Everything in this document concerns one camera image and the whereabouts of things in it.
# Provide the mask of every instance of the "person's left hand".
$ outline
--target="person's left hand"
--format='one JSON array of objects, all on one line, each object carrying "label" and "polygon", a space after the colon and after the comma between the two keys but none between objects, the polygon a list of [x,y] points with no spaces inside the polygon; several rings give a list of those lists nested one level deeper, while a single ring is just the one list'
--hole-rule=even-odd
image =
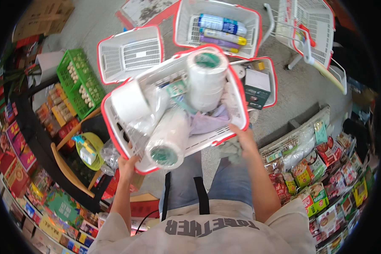
[{"label": "person's left hand", "polygon": [[119,182],[131,183],[134,175],[134,164],[140,159],[139,156],[134,155],[129,160],[124,159],[122,156],[117,160],[119,164],[120,179]]}]

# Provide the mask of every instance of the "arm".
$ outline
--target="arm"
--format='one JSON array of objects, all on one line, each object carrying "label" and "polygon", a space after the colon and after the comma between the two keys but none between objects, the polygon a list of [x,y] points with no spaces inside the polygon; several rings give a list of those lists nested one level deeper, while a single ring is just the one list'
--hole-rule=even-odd
[{"label": "arm", "polygon": [[237,134],[243,149],[243,157],[246,160],[251,179],[251,194],[253,197],[255,219],[264,223],[281,208],[277,191],[264,168],[264,163],[254,140],[253,131],[251,129],[242,131],[233,124],[229,124],[229,128]]},{"label": "arm", "polygon": [[129,160],[119,157],[120,179],[117,185],[113,205],[110,210],[110,213],[118,213],[122,216],[128,232],[131,232],[130,183],[134,174],[134,164],[138,160],[138,156],[132,156]]}]

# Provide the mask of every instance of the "wooden chair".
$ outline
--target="wooden chair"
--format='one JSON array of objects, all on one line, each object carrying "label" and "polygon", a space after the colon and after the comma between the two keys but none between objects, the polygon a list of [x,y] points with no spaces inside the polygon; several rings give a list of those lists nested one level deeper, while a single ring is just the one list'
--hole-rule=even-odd
[{"label": "wooden chair", "polygon": [[93,185],[96,182],[96,179],[100,176],[102,173],[101,170],[97,171],[96,174],[93,176],[93,179],[91,180],[88,187],[84,186],[82,182],[77,178],[77,176],[73,173],[71,168],[68,166],[68,164],[65,162],[65,160],[62,158],[62,156],[59,154],[59,150],[66,144],[68,140],[72,138],[73,135],[75,135],[79,130],[82,122],[86,121],[89,118],[94,117],[100,113],[100,107],[95,109],[92,113],[90,113],[87,117],[85,117],[78,125],[76,125],[69,133],[66,135],[64,139],[61,140],[61,142],[58,145],[55,145],[54,142],[51,144],[51,149],[54,154],[56,163],[58,164],[60,170],[62,173],[66,176],[66,178],[77,188],[79,188],[81,191],[85,192],[90,197],[94,198],[95,194],[91,192],[91,189]]}]

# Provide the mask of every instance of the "white t-shirt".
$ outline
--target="white t-shirt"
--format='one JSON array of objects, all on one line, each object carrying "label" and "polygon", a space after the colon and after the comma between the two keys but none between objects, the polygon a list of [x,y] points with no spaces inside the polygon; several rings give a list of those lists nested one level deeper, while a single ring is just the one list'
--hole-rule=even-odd
[{"label": "white t-shirt", "polygon": [[210,200],[210,214],[199,204],[170,210],[167,219],[130,237],[123,218],[110,213],[88,254],[97,253],[315,253],[309,218],[297,198],[264,224],[252,219],[249,205]]}]

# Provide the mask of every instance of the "black strap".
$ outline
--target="black strap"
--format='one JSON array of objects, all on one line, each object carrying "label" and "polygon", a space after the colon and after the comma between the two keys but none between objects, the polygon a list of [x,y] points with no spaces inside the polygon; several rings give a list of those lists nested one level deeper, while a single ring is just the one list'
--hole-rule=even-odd
[{"label": "black strap", "polygon": [[210,214],[209,197],[208,197],[208,194],[206,193],[205,186],[203,185],[203,178],[198,176],[198,177],[194,177],[193,180],[195,181],[197,196],[199,198],[199,214],[200,215]]},{"label": "black strap", "polygon": [[165,194],[164,194],[164,203],[163,203],[163,215],[161,216],[161,221],[167,218],[168,196],[169,196],[170,187],[171,187],[171,172],[168,172],[165,175]]}]

